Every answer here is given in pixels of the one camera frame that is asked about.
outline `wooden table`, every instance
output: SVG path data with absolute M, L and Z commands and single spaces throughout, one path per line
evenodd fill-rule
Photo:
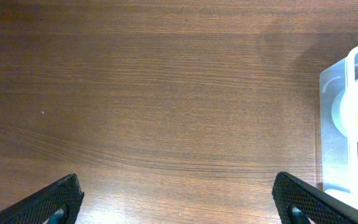
M 357 45 L 358 1 L 2 0 L 0 210 L 77 173 L 77 223 L 279 223 Z

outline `brown wooden surface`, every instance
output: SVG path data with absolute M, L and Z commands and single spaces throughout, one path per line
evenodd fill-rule
M 0 210 L 75 172 L 78 223 L 279 223 L 357 45 L 358 1 L 0 1 Z

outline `wood grain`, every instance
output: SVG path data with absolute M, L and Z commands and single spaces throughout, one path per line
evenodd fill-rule
M 75 172 L 77 223 L 279 223 L 357 45 L 358 1 L 0 1 L 0 210 Z

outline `black object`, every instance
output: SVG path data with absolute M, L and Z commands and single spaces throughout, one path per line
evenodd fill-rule
M 76 174 L 69 174 L 0 212 L 0 223 L 75 223 L 84 198 Z
M 282 223 L 358 223 L 358 210 L 287 172 L 277 174 L 272 194 Z

